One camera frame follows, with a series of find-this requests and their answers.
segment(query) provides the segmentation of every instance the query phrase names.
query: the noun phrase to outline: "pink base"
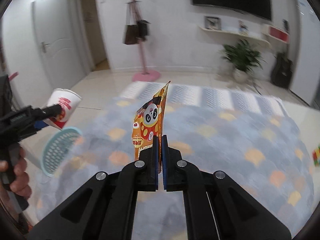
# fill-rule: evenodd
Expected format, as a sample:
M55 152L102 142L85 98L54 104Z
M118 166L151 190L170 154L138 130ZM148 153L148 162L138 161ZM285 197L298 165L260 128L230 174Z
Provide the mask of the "pink base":
M136 73L133 77L132 77L132 81L155 81L157 80L159 77L161 76L161 74L158 71L155 70L148 70L148 74L143 74L143 73Z

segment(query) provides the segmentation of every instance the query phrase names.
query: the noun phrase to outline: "orange snack bag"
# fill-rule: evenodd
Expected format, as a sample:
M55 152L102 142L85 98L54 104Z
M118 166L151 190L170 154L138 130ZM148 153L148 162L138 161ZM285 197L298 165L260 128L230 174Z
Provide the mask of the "orange snack bag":
M161 137L165 102L170 81L145 103L136 113L133 123L132 143L135 160L142 150L152 147L153 136L159 138L159 164L161 165Z

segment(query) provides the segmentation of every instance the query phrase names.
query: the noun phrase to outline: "wall shelf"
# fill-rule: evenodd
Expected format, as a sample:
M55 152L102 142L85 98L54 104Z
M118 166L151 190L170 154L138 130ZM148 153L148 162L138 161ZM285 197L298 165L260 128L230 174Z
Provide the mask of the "wall shelf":
M224 31L224 30L211 30L211 29L206 29L206 28L200 27L200 26L199 26L199 28L202 29L205 32L225 33L225 34L236 35L236 36L239 36L239 37L244 37L244 38L247 38L247 39L260 41L260 42L263 42L265 47L271 48L271 44L270 44L269 41L261 39L261 38L258 38L258 37L249 36L249 35L245 35L245 34L237 33L237 32Z
M261 28L262 34L270 37L276 41L280 41L288 44L290 42L290 35L284 30L281 30L275 26L269 24L263 24Z

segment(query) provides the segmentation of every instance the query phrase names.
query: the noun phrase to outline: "guitar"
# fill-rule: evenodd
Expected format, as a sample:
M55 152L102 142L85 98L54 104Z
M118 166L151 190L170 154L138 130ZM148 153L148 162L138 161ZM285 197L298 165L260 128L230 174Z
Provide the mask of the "guitar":
M284 20L284 29L289 33L289 24ZM288 59L289 43L285 52L278 52L276 64L271 72L271 83L281 87L289 88L292 78L292 61Z

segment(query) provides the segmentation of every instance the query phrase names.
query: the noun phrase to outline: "finger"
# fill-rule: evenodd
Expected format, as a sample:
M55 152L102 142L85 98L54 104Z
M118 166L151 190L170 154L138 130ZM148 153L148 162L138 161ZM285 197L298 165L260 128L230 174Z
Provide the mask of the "finger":
M14 173L17 176L21 176L26 171L26 168L27 168L27 161L21 158L18 161L17 165L15 165L14 167Z
M29 183L29 175L23 173L21 176L17 176L16 180L10 184L10 189L13 192L18 192L25 188Z
M8 168L8 163L6 161L0 162L0 172L5 172Z
M26 157L26 151L25 151L22 147L20 147L19 154L20 154L20 156L21 156L22 158L25 158L25 157Z
M29 186L26 186L22 190L19 190L18 192L16 192L16 194L26 197L28 199L32 194L32 190Z

